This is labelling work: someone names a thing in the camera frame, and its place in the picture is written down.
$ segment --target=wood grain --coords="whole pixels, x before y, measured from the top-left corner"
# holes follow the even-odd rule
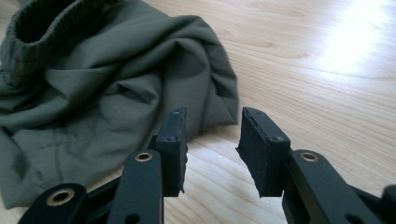
[[[324,155],[346,182],[374,195],[396,184],[394,2],[146,2],[204,18],[229,54],[240,105],[267,113],[292,148]],[[0,2],[0,40],[18,7]],[[239,132],[218,127],[189,142],[186,194],[165,199],[166,223],[286,223],[280,199],[259,199],[234,150]],[[16,223],[23,211],[0,208],[0,222]]]

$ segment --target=olive green fabric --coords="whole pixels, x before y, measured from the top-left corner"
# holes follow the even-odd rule
[[[6,208],[61,183],[90,185],[186,106],[187,135],[236,123],[236,78],[199,17],[141,1],[31,0],[0,49]]]

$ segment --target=black plastic arm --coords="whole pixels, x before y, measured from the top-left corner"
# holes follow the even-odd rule
[[[320,154],[290,149],[289,138],[263,112],[243,108],[237,151],[260,196],[281,196],[289,223],[396,223],[396,186],[381,199],[350,187]]]

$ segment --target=elastic waistband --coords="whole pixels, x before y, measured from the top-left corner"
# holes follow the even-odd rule
[[[23,84],[43,66],[73,25],[108,0],[31,0],[13,16],[0,48],[5,82]]]

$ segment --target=metal grommet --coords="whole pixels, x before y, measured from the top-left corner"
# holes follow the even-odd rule
[[[319,157],[311,152],[302,152],[300,154],[300,156],[305,161],[318,161],[319,160]]]
[[[137,154],[134,159],[137,161],[149,161],[152,159],[152,154],[148,152],[142,152]]]
[[[47,199],[48,206],[59,206],[64,203],[68,203],[75,196],[75,192],[72,189],[58,189]]]

